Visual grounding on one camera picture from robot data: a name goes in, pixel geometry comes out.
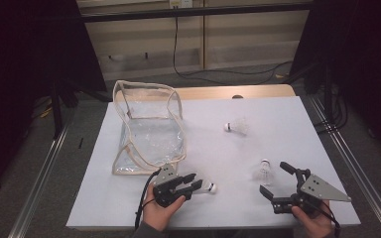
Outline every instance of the transparent pouch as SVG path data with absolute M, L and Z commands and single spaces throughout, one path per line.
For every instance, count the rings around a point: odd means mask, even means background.
M 115 175 L 148 175 L 187 154 L 182 103 L 176 91 L 156 83 L 118 80 L 113 104 L 122 119 Z

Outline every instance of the person's left hand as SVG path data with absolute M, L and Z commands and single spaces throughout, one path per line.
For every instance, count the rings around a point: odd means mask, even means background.
M 153 194 L 153 188 L 154 185 L 151 183 L 147 189 L 147 196 L 145 197 L 143 204 L 146 204 L 149 201 L 150 202 L 144 207 L 143 220 L 156 230 L 164 231 L 169 224 L 170 218 L 179 208 L 181 208 L 181 206 L 185 203 L 186 198 L 181 196 L 170 206 L 165 208 L 154 200 L 155 197 Z

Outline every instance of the gray carpet floor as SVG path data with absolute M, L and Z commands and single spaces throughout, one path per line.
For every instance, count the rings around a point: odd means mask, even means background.
M 239 67 L 233 70 L 259 71 L 270 68 L 270 65 Z M 285 64 L 277 69 L 277 74 L 285 74 L 290 65 Z M 204 72 L 192 77 L 206 77 L 226 84 L 255 84 L 269 78 L 269 74 L 243 75 L 226 72 Z M 200 79 L 184 79 L 176 74 L 141 77 L 134 79 L 143 82 L 158 82 L 172 87 L 217 86 L 217 83 Z M 279 83 L 282 79 L 272 77 L 267 83 Z M 107 81 L 110 90 L 114 81 Z M 303 81 L 299 80 L 293 87 L 300 95 L 313 123 L 319 118 L 313 109 L 310 96 L 304 92 Z M 88 95 L 79 93 L 79 104 L 75 109 L 63 109 L 63 114 L 74 110 L 71 126 L 68 128 L 62 149 L 57 157 L 52 173 L 41 195 L 39 205 L 34 212 L 25 237 L 127 237 L 132 231 L 83 232 L 65 227 L 70 210 L 75 201 L 85 169 L 90 159 L 94 143 L 105 115 L 107 103 L 99 102 Z M 43 110 L 39 107 L 36 114 Z M 349 107 L 347 124 L 340 133 L 355 155 L 370 181 L 381 195 L 381 143 L 369 136 L 367 124 Z M 0 188 L 0 237 L 8 237 L 16 218 L 42 168 L 45 157 L 53 142 L 53 116 L 37 117 L 23 145 L 11 165 L 1 178 Z M 381 224 L 363 195 L 354 177 L 348 170 L 338 149 L 327 134 L 319 135 L 323 146 L 334 165 L 347 193 L 352 197 L 353 206 L 361 220 L 360 226 L 345 227 L 340 237 L 381 237 Z M 303 229 L 294 229 L 295 237 L 304 237 Z M 172 231 L 170 237 L 215 237 L 212 231 Z

